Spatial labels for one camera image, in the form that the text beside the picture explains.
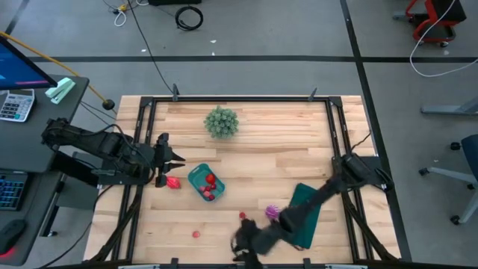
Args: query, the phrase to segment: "calculator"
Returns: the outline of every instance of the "calculator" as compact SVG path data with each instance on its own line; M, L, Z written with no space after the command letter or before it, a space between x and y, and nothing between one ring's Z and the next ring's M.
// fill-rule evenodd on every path
M0 109L0 120L23 123L35 103L33 90L9 90Z

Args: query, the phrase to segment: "dark green towel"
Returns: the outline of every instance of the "dark green towel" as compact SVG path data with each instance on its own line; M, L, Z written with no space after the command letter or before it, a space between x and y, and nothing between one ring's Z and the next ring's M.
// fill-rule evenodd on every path
M297 184L289 205L299 205L301 202L306 201L312 194L314 194L315 191L316 189L302 183ZM316 209L314 209L313 212L307 216L304 227L297 232L297 235L294 237L292 242L288 243L309 249L312 245L312 239L314 239L315 227L317 226L317 221L319 220L319 213L320 206L316 207Z

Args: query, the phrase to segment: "red chair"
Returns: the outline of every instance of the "red chair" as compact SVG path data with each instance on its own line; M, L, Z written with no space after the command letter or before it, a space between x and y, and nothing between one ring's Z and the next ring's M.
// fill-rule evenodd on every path
M406 8L404 15L394 15L394 19L407 18L416 29L413 32L413 38L419 41L422 35L430 26L440 19L447 9L453 3L453 0L426 0L425 7L426 13L410 13L412 7L418 0L412 0L409 6ZM465 11L463 10L462 3L459 0L455 0L455 3L448 11L447 15L435 25L432 30L426 34L419 45L423 43L439 43L441 47L448 46L448 43L455 39L456 34L453 30L453 26L466 20Z

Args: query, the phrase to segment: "concrete floor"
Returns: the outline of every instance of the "concrete floor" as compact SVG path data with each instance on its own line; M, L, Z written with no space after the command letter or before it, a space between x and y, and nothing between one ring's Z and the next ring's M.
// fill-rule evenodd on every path
M118 5L120 0L106 0ZM0 29L14 18L21 1L0 1ZM27 1L13 32L30 46L51 56L70 58L67 63L91 80L91 84L119 104L125 94L169 93L146 59L146 45L131 12L121 27L113 25L114 15L101 0ZM365 62L376 116L394 177L403 225L412 260L450 265L478 265L478 216L454 226L448 218L460 214L471 197L465 184L447 178L418 175L421 167L438 167L470 172L461 152L447 145L478 133L471 117L436 117L420 113L425 104L461 104L477 95L478 65L440 78L422 78L406 58L413 49L412 28L391 19L394 10L403 10L406 0L347 0L358 48ZM434 58L478 57L478 1L462 0L468 20L456 27L458 37L446 49L426 44L417 56ZM134 11L154 56L205 56L204 61L158 62L166 81L176 83L181 94L317 94L362 95L363 85L340 1L336 0L204 0L198 6L205 16L203 26L193 32L176 28L173 18L157 7ZM175 13L178 6L162 7ZM277 56L215 61L216 56ZM87 62L81 57L110 56L107 62ZM125 61L124 56L137 56ZM389 63L382 58L393 57ZM462 64L417 64L422 72L436 73ZM50 63L38 63L46 72L66 74ZM99 100L87 93L85 102L97 107ZM74 125L96 130L104 126L79 108ZM40 266L58 256L83 232L91 212L64 209L54 223L60 232L55 238L41 238L24 268ZM83 257L83 240L58 265L78 263Z

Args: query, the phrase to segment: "wooden tabletop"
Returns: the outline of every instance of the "wooden tabletop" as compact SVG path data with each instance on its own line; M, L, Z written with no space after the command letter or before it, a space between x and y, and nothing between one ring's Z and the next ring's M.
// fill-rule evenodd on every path
M131 136L139 101L140 96L123 96L118 110L117 124ZM342 101L353 145L368 134L369 126L360 96L342 96ZM238 114L239 132L231 139L213 139L204 128L205 116L216 105ZM148 114L147 108L141 140ZM336 111L334 114L340 130ZM154 182L144 188L134 263L170 263L174 257L180 263L230 263L229 242L240 225L241 211L264 227L268 205L283 208L295 185L301 182L319 188L332 175L332 142L322 102L159 103L152 141L162 132L170 133L170 146L187 159L185 167L168 173L180 178L182 189L155 188ZM341 137L339 141L344 153ZM370 138L355 151L362 156L376 154ZM187 181L188 173L201 163L208 164L226 185L224 195L214 202L203 201ZM85 259L98 252L116 227L122 190L122 186L115 186L98 201ZM385 194L370 186L361 193L370 228L392 254L400 256ZM201 236L193 238L194 231ZM364 258L359 231L356 225ZM127 237L122 241L123 256ZM312 263L352 261L339 196L323 204L310 250L297 251L279 242L260 260L302 263L303 258L310 258Z

